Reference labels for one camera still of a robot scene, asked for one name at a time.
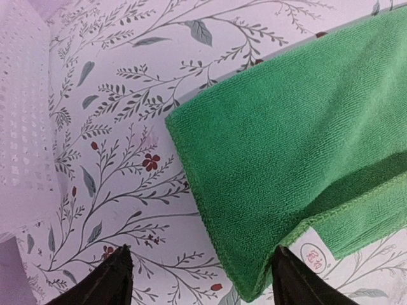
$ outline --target tablecloth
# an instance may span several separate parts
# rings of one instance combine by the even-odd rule
[[[165,116],[235,73],[406,2],[75,0],[58,9],[47,20],[48,109],[63,198],[54,217],[17,235],[38,304],[123,243],[133,304],[245,304],[210,244]],[[406,237],[402,229],[340,261],[312,235],[299,249],[359,304],[406,304]],[[272,299],[268,288],[253,304]]]

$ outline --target white label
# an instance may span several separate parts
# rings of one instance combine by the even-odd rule
[[[336,262],[331,251],[312,227],[309,227],[289,249],[318,275]]]

